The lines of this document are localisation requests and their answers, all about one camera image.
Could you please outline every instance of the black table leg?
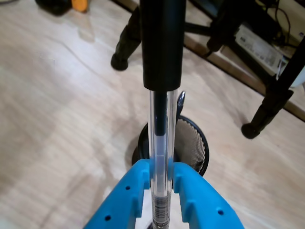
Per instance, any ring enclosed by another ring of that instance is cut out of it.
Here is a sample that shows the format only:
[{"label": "black table leg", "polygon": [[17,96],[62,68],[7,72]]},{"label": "black table leg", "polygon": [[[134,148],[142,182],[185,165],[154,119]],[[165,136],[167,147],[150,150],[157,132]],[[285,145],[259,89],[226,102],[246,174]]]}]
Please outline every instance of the black table leg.
[{"label": "black table leg", "polygon": [[115,54],[111,59],[111,66],[118,71],[126,70],[128,67],[128,58],[140,44],[140,10],[139,7],[137,7],[120,35]]},{"label": "black table leg", "polygon": [[305,66],[304,53],[305,39],[300,43],[278,81],[267,87],[266,96],[252,121],[242,126],[242,133],[246,138],[253,139],[258,136],[293,95],[289,87]]}]

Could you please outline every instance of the wooden floor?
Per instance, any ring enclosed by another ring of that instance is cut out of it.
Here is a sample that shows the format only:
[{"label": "wooden floor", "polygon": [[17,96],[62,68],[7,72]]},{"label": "wooden floor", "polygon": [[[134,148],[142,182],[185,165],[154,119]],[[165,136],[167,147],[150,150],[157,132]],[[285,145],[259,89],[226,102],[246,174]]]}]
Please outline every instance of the wooden floor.
[{"label": "wooden floor", "polygon": [[[82,228],[130,168],[148,111],[141,49],[126,71],[110,66],[129,16],[108,0],[60,18],[34,0],[1,6],[1,229]],[[204,178],[244,226],[305,228],[305,123],[282,110],[247,140],[240,127],[263,97],[187,50],[182,89],[209,143]],[[137,229],[152,218],[144,198]],[[170,228],[188,228],[172,199]]]}]

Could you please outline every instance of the mesh cup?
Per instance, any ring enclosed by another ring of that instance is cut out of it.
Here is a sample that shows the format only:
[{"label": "mesh cup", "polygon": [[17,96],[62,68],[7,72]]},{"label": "mesh cup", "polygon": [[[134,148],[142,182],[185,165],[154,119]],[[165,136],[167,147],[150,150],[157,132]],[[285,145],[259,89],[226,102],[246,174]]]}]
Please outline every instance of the mesh cup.
[{"label": "mesh cup", "polygon": [[[140,133],[132,164],[149,158],[148,126]],[[209,147],[201,129],[190,119],[180,116],[176,125],[174,162],[184,162],[204,175],[209,163]]]}]

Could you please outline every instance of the blue plastic holder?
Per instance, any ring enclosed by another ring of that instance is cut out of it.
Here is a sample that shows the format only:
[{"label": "blue plastic holder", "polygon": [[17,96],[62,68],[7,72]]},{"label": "blue plastic holder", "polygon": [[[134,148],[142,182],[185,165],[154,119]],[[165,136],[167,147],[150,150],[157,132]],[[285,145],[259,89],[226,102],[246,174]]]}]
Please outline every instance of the blue plastic holder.
[{"label": "blue plastic holder", "polygon": [[[84,227],[85,229],[134,229],[142,216],[144,190],[149,189],[149,159],[139,160]],[[183,222],[190,229],[243,229],[225,199],[193,168],[174,163],[174,192],[179,193]]]}]

